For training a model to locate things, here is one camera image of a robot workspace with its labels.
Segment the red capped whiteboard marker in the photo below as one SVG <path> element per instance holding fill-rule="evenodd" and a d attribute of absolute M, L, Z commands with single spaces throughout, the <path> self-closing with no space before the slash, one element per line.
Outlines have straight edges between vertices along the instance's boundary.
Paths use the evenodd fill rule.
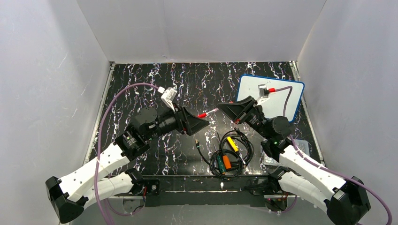
<path fill-rule="evenodd" d="M 218 108 L 214 108 L 213 110 L 210 110 L 208 112 L 204 112 L 204 113 L 198 115 L 197 117 L 198 118 L 205 118 L 205 117 L 209 116 L 210 114 L 217 112 L 218 110 L 219 110 Z"/>

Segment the blue framed whiteboard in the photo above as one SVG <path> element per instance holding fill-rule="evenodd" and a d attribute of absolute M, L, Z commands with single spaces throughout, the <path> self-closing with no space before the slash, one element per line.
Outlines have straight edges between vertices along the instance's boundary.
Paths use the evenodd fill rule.
<path fill-rule="evenodd" d="M 237 90 L 237 101 L 243 100 L 248 96 L 258 99 L 260 96 L 259 86 L 266 85 L 268 89 L 280 89 L 287 86 L 292 87 L 291 95 L 289 97 L 290 89 L 272 92 L 268 96 L 268 100 L 261 103 L 263 113 L 266 118 L 273 118 L 275 116 L 284 115 L 289 122 L 295 120 L 296 111 L 299 108 L 300 100 L 305 88 L 303 82 L 268 78 L 254 75 L 244 74 L 240 77 L 239 87 Z"/>

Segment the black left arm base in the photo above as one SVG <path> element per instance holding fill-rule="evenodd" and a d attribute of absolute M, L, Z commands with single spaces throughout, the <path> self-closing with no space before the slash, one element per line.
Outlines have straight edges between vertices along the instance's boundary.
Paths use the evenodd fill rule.
<path fill-rule="evenodd" d="M 128 214 L 135 214 L 146 205 L 147 197 L 157 196 L 160 193 L 160 180 L 144 179 L 135 184 L 123 199 L 123 209 Z"/>

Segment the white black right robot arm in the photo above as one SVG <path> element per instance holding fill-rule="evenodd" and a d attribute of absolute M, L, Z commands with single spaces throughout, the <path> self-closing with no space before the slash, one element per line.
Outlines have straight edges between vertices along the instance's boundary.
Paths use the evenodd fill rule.
<path fill-rule="evenodd" d="M 276 175 L 277 186 L 298 195 L 324 211 L 336 225 L 355 225 L 370 211 L 363 182 L 357 177 L 341 178 L 294 146 L 291 125 L 284 116 L 266 118 L 261 105 L 249 96 L 217 108 L 236 124 L 246 123 L 265 141 L 261 147 L 268 157 L 284 167 Z"/>

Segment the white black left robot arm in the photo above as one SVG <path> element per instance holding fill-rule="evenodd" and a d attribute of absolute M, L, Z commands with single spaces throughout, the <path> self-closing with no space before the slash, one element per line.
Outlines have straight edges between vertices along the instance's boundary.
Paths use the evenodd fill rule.
<path fill-rule="evenodd" d="M 68 175 L 52 176 L 45 181 L 47 197 L 60 223 L 73 221 L 97 201 L 143 190 L 143 178 L 133 169 L 113 178 L 107 178 L 107 175 L 143 155 L 154 138 L 174 130 L 192 136 L 208 125 L 207 120 L 192 115 L 184 107 L 162 113 L 152 107 L 142 108 L 98 158 Z"/>

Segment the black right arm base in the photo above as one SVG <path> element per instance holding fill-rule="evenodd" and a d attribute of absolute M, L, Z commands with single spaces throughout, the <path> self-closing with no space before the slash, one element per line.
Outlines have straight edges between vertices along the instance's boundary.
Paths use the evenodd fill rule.
<path fill-rule="evenodd" d="M 291 193 L 283 191 L 274 178 L 255 178 L 247 182 L 243 188 L 252 195 L 265 196 L 265 205 L 268 211 L 282 214 L 290 211 L 297 203 L 298 196 L 294 196 L 293 202 L 289 205 L 288 198 Z"/>

